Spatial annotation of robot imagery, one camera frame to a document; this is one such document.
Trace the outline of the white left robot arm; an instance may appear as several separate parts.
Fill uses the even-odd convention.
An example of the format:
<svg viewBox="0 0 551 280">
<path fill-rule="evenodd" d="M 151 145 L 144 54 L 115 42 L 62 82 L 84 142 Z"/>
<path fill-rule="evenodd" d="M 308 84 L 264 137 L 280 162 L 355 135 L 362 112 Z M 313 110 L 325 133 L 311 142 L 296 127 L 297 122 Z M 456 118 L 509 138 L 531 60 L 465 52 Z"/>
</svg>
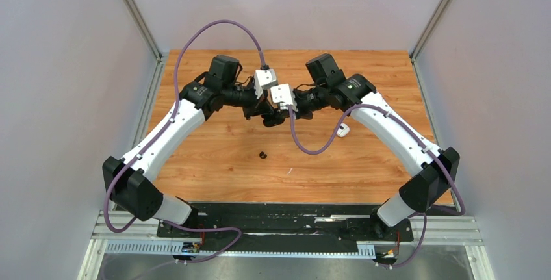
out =
<svg viewBox="0 0 551 280">
<path fill-rule="evenodd" d="M 185 138 L 223 106 L 243 108 L 246 118 L 260 113 L 267 90 L 277 84 L 276 73 L 264 65 L 242 84 L 237 81 L 241 71 L 237 59 L 216 55 L 209 70 L 177 93 L 169 112 L 137 146 L 120 159 L 108 157 L 102 165 L 107 193 L 104 206 L 114 202 L 134 219 L 172 222 L 181 235 L 194 235 L 199 219 L 192 214 L 192 206 L 162 193 L 154 181 Z"/>
</svg>

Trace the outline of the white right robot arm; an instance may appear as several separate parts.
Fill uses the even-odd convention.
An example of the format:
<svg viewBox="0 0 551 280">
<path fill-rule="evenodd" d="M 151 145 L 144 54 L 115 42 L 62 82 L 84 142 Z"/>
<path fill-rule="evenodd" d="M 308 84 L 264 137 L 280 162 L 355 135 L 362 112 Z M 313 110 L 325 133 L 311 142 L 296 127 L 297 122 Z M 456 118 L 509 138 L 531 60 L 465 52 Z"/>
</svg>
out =
<svg viewBox="0 0 551 280">
<path fill-rule="evenodd" d="M 414 214 L 425 213 L 447 191 L 457 199 L 461 197 L 455 184 L 460 156 L 454 148 L 441 149 L 424 138 L 394 111 L 366 77 L 360 74 L 346 77 L 329 53 L 308 61 L 306 68 L 313 80 L 310 90 L 300 91 L 288 84 L 271 89 L 273 102 L 288 112 L 297 147 L 306 154 L 317 155 L 332 144 L 336 133 L 319 150 L 308 150 L 300 144 L 294 128 L 297 119 L 331 107 L 372 131 L 411 176 L 397 194 L 376 209 L 371 221 L 374 236 L 388 239 L 396 232 L 397 224 Z"/>
</svg>

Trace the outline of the black earbud case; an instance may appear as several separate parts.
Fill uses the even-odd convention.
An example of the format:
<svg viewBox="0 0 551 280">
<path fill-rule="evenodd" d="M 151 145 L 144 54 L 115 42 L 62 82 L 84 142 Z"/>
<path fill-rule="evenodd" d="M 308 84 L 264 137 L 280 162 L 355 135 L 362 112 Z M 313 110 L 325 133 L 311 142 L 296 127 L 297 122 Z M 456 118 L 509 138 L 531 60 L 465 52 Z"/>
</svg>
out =
<svg viewBox="0 0 551 280">
<path fill-rule="evenodd" d="M 281 125 L 285 122 L 287 118 L 284 114 L 263 114 L 262 123 L 265 127 L 275 127 Z"/>
</svg>

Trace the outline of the white earbud charging case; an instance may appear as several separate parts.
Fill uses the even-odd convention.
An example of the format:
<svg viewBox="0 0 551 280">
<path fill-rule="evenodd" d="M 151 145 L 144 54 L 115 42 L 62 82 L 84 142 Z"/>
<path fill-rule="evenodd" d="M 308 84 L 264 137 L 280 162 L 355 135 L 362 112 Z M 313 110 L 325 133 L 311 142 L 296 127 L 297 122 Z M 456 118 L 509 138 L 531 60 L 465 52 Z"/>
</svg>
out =
<svg viewBox="0 0 551 280">
<path fill-rule="evenodd" d="M 340 138 L 344 138 L 350 132 L 350 127 L 345 123 L 338 126 L 336 135 Z"/>
</svg>

